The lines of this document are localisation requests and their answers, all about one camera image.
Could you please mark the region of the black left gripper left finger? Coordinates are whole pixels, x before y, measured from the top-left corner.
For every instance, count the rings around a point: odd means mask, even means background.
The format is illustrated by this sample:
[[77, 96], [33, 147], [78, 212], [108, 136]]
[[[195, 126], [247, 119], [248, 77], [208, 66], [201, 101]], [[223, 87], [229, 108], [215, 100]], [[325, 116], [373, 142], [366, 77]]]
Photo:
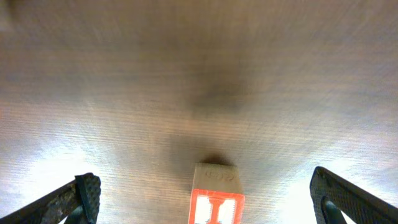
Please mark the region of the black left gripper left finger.
[[100, 210], [101, 180], [92, 173], [75, 180], [42, 198], [1, 218], [1, 223], [88, 223], [97, 222]]

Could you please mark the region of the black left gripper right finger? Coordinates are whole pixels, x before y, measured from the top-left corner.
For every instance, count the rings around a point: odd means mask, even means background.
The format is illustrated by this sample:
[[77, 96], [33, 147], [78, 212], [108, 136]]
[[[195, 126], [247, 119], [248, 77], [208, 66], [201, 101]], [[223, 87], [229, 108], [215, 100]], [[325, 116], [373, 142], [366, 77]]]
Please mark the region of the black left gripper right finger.
[[310, 196], [317, 223], [397, 223], [397, 208], [317, 166], [310, 181]]

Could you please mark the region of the red I block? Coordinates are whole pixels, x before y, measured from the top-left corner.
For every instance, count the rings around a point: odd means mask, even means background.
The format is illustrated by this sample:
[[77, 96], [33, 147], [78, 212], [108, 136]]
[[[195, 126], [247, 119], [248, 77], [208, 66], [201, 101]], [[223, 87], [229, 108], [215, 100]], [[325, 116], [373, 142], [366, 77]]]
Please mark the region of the red I block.
[[240, 224], [245, 196], [235, 166], [197, 163], [189, 224]]

